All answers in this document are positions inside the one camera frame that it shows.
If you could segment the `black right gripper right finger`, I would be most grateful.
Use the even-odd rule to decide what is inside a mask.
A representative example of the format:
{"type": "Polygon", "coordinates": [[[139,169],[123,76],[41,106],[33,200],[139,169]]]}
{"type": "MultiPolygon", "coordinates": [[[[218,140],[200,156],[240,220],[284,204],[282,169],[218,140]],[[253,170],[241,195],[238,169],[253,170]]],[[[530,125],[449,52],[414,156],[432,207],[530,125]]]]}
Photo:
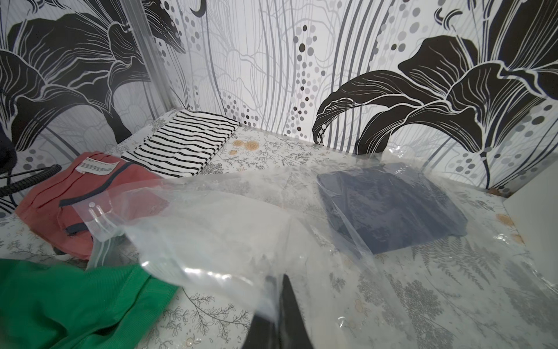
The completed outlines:
{"type": "Polygon", "coordinates": [[[278,341],[282,349],[314,349],[289,277],[284,274],[279,298],[278,341]]]}

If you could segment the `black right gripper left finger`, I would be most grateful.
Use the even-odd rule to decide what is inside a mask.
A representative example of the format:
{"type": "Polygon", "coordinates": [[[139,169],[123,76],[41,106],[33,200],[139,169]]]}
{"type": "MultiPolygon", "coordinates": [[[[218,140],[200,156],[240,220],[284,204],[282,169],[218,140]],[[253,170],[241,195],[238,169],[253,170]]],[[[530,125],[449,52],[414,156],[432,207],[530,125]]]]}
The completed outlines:
{"type": "Polygon", "coordinates": [[[276,349],[279,339],[276,323],[260,315],[254,315],[246,334],[242,349],[276,349]]]}

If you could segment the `clear plastic vacuum bag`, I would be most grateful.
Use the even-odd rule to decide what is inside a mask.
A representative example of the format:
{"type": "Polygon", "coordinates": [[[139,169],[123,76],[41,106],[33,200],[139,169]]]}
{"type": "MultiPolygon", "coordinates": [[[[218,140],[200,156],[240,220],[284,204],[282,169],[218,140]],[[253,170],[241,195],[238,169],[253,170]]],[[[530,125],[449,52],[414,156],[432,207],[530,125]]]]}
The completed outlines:
{"type": "Polygon", "coordinates": [[[314,348],[556,348],[557,285],[533,259],[504,199],[414,164],[345,158],[155,179],[74,204],[94,239],[90,266],[131,252],[179,288],[144,348],[241,348],[254,315],[276,323],[283,275],[314,348]],[[372,254],[328,221],[319,174],[414,168],[468,219],[447,236],[372,254]]]}

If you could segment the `black white striped tank top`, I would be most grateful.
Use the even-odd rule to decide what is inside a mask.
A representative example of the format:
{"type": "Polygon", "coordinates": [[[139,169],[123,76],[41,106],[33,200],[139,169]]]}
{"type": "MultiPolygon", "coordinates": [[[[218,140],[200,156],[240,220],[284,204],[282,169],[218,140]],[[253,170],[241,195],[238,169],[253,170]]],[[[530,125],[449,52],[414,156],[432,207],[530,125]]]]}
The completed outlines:
{"type": "Polygon", "coordinates": [[[165,178],[191,177],[212,160],[240,123],[215,113],[177,111],[122,159],[165,178]]]}

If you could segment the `green knit garment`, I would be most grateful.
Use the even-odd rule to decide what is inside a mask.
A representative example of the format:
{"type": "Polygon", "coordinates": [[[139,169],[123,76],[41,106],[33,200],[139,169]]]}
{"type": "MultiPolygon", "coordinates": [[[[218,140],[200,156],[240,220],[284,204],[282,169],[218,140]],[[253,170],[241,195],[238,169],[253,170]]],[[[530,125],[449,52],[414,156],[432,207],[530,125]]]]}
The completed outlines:
{"type": "Polygon", "coordinates": [[[135,348],[177,292],[138,265],[1,260],[2,348],[135,348]]]}

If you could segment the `red garment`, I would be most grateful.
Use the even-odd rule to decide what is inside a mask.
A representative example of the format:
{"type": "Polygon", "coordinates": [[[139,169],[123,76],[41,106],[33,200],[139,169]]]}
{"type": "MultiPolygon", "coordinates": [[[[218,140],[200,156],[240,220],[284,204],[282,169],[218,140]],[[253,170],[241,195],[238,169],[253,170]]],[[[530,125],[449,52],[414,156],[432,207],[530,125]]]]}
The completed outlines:
{"type": "Polygon", "coordinates": [[[120,185],[155,179],[156,173],[119,157],[83,153],[66,170],[33,186],[15,214],[56,249],[88,260],[93,237],[73,205],[120,185]]]}

